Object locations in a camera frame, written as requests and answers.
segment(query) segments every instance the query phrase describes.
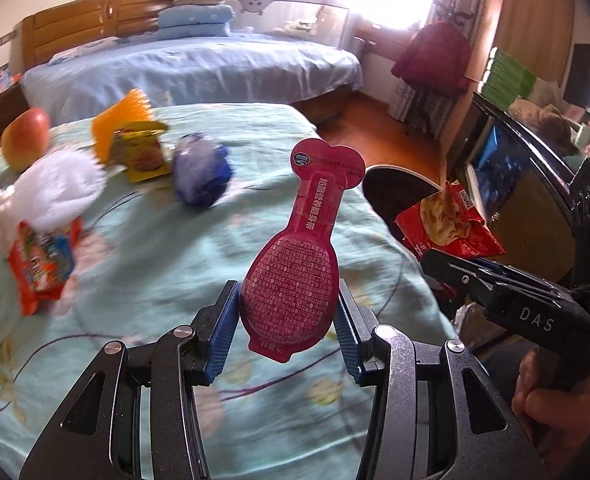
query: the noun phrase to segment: apple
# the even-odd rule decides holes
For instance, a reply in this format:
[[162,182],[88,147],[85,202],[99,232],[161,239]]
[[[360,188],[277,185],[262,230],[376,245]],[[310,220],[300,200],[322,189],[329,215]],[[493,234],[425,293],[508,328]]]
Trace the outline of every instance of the apple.
[[8,124],[0,141],[2,156],[17,173],[41,158],[49,143],[50,118],[41,108],[31,108]]

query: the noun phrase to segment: red jacket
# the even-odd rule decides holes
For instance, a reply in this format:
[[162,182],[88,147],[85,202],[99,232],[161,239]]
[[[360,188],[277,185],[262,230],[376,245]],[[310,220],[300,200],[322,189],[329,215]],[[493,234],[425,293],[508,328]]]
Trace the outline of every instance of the red jacket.
[[416,33],[391,73],[414,89],[456,97],[468,88],[464,73],[469,59],[466,37],[451,23],[437,22]]

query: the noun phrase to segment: green box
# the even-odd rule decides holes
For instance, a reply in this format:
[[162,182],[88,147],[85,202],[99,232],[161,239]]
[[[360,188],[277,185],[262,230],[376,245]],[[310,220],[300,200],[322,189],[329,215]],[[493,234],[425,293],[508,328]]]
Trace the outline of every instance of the green box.
[[482,77],[482,82],[499,89],[505,89],[506,91],[515,93],[515,95],[521,95],[521,80],[512,76],[507,76],[504,73],[496,73],[491,70],[487,70]]
[[518,62],[515,58],[509,56],[498,47],[491,50],[490,58],[486,69],[492,73],[498,74],[504,79],[518,80],[520,95],[527,97],[533,89],[536,75]]
[[495,106],[502,108],[502,110],[508,110],[508,107],[515,101],[515,98],[510,94],[486,83],[480,83],[478,85],[478,93],[491,101]]

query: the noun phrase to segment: human hand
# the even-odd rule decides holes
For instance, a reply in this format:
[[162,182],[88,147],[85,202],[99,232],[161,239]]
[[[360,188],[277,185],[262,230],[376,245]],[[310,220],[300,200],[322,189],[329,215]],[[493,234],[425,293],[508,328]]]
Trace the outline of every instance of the human hand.
[[570,462],[590,433],[590,377],[582,393],[536,388],[537,357],[533,349],[522,360],[511,408],[531,440],[533,421],[556,430],[546,447],[538,449],[553,477]]

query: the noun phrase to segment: metal screw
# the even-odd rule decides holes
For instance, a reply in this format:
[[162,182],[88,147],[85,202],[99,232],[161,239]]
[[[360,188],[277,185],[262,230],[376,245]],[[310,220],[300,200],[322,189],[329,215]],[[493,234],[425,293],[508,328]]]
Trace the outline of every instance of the metal screw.
[[395,329],[391,325],[377,325],[375,333],[382,339],[392,339],[395,337]]
[[104,352],[108,355],[117,354],[121,351],[121,343],[119,341],[111,341],[104,346]]
[[464,349],[466,348],[466,346],[464,346],[464,343],[457,339],[449,339],[446,342],[446,347],[451,352],[455,352],[456,354],[461,354],[462,352],[464,352]]
[[191,337],[195,330],[190,325],[180,325],[175,330],[173,330],[173,334],[175,337],[183,339],[184,337]]

